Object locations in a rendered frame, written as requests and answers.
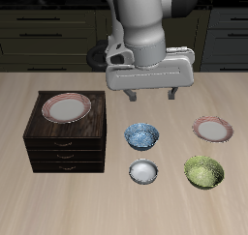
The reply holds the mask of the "dark wooden cabinet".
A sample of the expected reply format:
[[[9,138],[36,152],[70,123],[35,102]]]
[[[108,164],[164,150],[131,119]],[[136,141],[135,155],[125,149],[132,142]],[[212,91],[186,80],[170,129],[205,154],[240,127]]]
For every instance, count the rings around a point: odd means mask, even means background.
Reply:
[[[23,134],[34,173],[103,173],[105,170],[107,113],[104,91],[79,91],[91,101],[91,110],[69,124],[49,122],[42,107],[62,91],[40,91]]]

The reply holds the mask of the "white bowl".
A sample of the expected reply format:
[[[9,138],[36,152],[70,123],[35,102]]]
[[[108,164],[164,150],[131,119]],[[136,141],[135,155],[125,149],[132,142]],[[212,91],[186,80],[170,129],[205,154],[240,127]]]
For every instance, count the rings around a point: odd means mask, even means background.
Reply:
[[[150,160],[138,159],[130,164],[129,175],[137,184],[149,185],[156,180],[158,167]]]

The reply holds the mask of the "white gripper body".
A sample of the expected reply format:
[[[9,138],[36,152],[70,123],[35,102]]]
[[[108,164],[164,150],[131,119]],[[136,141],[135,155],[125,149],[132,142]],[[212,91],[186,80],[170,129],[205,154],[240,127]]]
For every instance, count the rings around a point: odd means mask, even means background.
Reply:
[[[168,47],[166,58],[156,68],[111,65],[106,70],[110,90],[187,87],[194,83],[195,52],[186,46]]]

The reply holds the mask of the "green bowl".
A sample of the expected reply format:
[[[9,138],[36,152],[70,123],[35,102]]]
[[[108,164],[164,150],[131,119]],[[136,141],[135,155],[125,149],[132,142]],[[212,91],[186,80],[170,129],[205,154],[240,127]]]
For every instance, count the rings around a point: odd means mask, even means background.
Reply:
[[[186,161],[184,174],[194,187],[201,190],[213,189],[225,178],[222,165],[207,156],[193,156]]]

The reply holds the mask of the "red-rimmed white plate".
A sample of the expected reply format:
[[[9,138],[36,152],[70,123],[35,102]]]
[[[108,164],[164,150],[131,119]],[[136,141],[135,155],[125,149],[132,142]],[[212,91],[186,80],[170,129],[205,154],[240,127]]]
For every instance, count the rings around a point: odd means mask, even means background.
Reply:
[[[202,116],[194,121],[194,134],[205,141],[223,143],[229,141],[233,134],[233,127],[224,119],[217,116]]]
[[[43,116],[57,124],[73,123],[85,117],[91,110],[91,101],[79,93],[56,95],[45,102]]]

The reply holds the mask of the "dark kitchen cupboards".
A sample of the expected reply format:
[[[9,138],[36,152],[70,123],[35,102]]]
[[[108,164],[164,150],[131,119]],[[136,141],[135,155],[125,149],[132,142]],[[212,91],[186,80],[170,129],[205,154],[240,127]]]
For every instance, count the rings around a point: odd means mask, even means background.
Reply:
[[[196,72],[248,72],[248,0],[218,1],[164,19],[166,45],[193,49]],[[111,33],[106,0],[0,0],[0,72],[89,72],[87,52]]]

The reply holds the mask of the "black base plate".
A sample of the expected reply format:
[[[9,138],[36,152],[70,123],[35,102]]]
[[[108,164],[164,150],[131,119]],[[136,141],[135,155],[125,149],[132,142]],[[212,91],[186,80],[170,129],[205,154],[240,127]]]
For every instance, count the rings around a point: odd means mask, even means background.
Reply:
[[[95,73],[104,73],[106,71],[108,64],[106,62],[107,55],[105,50],[108,44],[107,40],[99,40],[97,44],[87,52],[86,62]]]

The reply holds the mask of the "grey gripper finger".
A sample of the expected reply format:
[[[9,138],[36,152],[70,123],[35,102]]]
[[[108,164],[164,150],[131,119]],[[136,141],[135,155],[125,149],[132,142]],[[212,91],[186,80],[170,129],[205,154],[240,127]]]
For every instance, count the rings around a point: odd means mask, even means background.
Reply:
[[[124,93],[129,97],[131,102],[135,102],[137,100],[137,93],[132,90],[125,90]]]
[[[178,87],[172,87],[169,91],[168,91],[168,98],[169,100],[174,100],[175,98],[175,93],[178,90]]]

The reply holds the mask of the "blue patterned bowl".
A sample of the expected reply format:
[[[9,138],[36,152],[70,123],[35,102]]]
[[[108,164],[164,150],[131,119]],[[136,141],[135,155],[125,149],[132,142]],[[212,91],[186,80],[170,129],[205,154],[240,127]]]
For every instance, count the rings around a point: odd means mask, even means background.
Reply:
[[[135,150],[147,151],[158,141],[160,134],[157,129],[146,123],[136,123],[124,132],[128,144]]]

